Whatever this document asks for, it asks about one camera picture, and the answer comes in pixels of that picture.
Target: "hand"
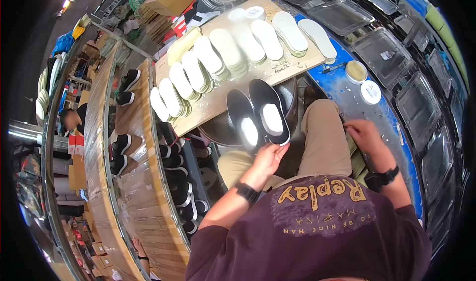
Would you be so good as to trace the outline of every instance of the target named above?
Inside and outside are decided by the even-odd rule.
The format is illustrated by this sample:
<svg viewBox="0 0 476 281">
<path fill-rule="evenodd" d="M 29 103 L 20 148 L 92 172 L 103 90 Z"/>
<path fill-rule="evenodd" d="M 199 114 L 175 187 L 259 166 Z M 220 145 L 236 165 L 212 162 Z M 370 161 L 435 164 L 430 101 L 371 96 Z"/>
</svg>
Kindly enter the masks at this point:
<svg viewBox="0 0 476 281">
<path fill-rule="evenodd" d="M 350 120 L 344 123 L 347 132 L 352 136 L 360 150 L 375 155 L 385 148 L 385 144 L 380 138 L 377 127 L 371 121 Z"/>
<path fill-rule="evenodd" d="M 144 247 L 142 247 L 142 243 L 139 241 L 139 238 L 134 236 L 132 238 L 132 244 L 134 248 L 137 250 L 137 255 L 140 257 L 146 257 L 146 251 L 144 251 Z"/>
<path fill-rule="evenodd" d="M 261 147 L 256 154 L 255 162 L 253 164 L 256 172 L 263 174 L 265 177 L 269 177 L 275 173 L 281 159 L 288 151 L 289 145 L 289 142 L 282 147 L 278 144 L 268 143 Z"/>
</svg>

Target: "black wrist strap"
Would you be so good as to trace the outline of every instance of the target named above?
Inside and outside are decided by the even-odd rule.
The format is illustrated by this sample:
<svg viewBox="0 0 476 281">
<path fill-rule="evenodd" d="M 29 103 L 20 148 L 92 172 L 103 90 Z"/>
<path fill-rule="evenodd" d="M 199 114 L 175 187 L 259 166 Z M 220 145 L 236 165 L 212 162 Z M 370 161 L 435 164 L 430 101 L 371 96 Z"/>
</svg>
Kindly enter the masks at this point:
<svg viewBox="0 0 476 281">
<path fill-rule="evenodd" d="M 393 182 L 399 172 L 400 169 L 398 168 L 398 166 L 396 166 L 395 169 L 389 170 L 384 173 L 370 172 L 365 176 L 364 180 L 370 190 L 380 192 L 382 186 L 388 185 Z"/>
</svg>

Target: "white jar lid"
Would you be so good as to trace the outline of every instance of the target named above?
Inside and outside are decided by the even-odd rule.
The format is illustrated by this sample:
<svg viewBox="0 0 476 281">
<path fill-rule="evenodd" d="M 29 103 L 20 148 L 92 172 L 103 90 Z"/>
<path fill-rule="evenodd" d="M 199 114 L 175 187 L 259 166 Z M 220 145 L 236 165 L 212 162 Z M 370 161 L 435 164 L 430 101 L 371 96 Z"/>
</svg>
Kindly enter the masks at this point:
<svg viewBox="0 0 476 281">
<path fill-rule="evenodd" d="M 382 97 L 380 87 L 372 81 L 365 81 L 360 85 L 360 94 L 362 99 L 371 105 L 377 104 Z"/>
</svg>

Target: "black shirt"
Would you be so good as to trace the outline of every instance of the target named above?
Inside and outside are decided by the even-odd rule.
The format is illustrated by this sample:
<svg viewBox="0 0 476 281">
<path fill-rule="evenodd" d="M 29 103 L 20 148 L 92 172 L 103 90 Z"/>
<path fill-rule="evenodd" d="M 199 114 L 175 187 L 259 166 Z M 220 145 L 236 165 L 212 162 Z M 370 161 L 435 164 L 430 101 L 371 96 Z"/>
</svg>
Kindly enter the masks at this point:
<svg viewBox="0 0 476 281">
<path fill-rule="evenodd" d="M 86 123 L 86 109 L 88 108 L 88 104 L 85 103 L 83 105 L 81 105 L 80 107 L 78 107 L 78 109 L 76 110 L 76 112 L 78 113 L 78 116 L 80 117 L 81 119 L 81 124 L 78 125 L 76 127 L 76 129 L 82 134 L 84 135 L 84 125 Z"/>
</svg>

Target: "white shoe sole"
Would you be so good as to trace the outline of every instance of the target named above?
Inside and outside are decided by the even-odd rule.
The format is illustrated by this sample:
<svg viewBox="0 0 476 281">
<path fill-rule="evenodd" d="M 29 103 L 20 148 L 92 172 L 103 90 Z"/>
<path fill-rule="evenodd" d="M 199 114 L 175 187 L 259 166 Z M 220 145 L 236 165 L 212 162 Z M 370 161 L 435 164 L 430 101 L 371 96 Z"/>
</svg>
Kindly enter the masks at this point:
<svg viewBox="0 0 476 281">
<path fill-rule="evenodd" d="M 230 32 L 227 30 L 214 29 L 211 31 L 210 42 L 220 53 L 221 58 L 228 69 L 243 62 L 238 47 L 236 46 L 233 37 L 231 37 Z"/>
<path fill-rule="evenodd" d="M 253 63 L 261 64 L 265 61 L 265 50 L 259 45 L 258 41 L 256 41 L 248 25 L 236 25 L 233 30 L 233 36 Z"/>
<path fill-rule="evenodd" d="M 266 56 L 271 60 L 271 63 L 283 59 L 283 48 L 281 47 L 281 43 L 279 43 L 274 27 L 271 26 L 271 24 L 262 20 L 253 21 L 251 23 L 251 32 L 253 32 L 253 35 L 258 39 Z"/>
<path fill-rule="evenodd" d="M 122 149 L 122 152 L 120 153 L 121 155 L 124 154 L 124 152 L 130 147 L 130 144 L 132 143 L 132 137 L 130 134 L 127 134 L 127 145 Z"/>
<path fill-rule="evenodd" d="M 200 36 L 195 40 L 193 52 L 211 74 L 218 73 L 223 68 L 223 62 L 215 53 L 207 36 Z"/>
<path fill-rule="evenodd" d="M 199 59 L 194 51 L 185 52 L 182 56 L 182 67 L 185 70 L 191 87 L 200 92 L 207 83 L 206 77 L 203 75 L 199 64 Z"/>
<path fill-rule="evenodd" d="M 136 78 L 134 79 L 134 81 L 132 81 L 132 83 L 130 83 L 127 88 L 124 90 L 124 92 L 127 92 L 130 90 L 130 88 L 132 88 L 132 86 L 139 80 L 139 77 L 140 77 L 140 70 L 137 70 L 137 76 Z"/>
<path fill-rule="evenodd" d="M 161 98 L 164 100 L 165 106 L 167 107 L 170 116 L 182 116 L 185 105 L 181 97 L 178 96 L 177 90 L 169 78 L 164 78 L 162 81 L 160 81 L 158 91 L 160 92 Z"/>
<path fill-rule="evenodd" d="M 160 97 L 160 92 L 157 87 L 153 87 L 150 91 L 150 104 L 162 122 L 166 123 L 170 121 L 172 117 L 170 116 L 164 101 Z"/>
<path fill-rule="evenodd" d="M 307 40 L 299 30 L 292 15 L 285 11 L 279 11 L 273 16 L 271 23 L 276 31 L 282 34 L 284 41 L 291 47 L 292 52 L 307 51 Z"/>
<path fill-rule="evenodd" d="M 132 95 L 130 96 L 129 102 L 128 102 L 128 103 L 125 103 L 125 104 L 120 104 L 119 106 L 126 106 L 126 105 L 129 105 L 129 104 L 133 103 L 133 102 L 134 102 L 134 98 L 135 98 L 135 94 L 134 94 L 134 92 L 131 92 L 131 94 L 132 94 Z"/>
<path fill-rule="evenodd" d="M 183 99 L 188 99 L 193 96 L 195 91 L 185 76 L 185 72 L 180 62 L 175 62 L 170 66 L 169 78 Z"/>
<path fill-rule="evenodd" d="M 309 19 L 300 20 L 298 26 L 318 47 L 326 59 L 326 64 L 333 64 L 336 61 L 337 51 L 322 26 Z"/>
</svg>

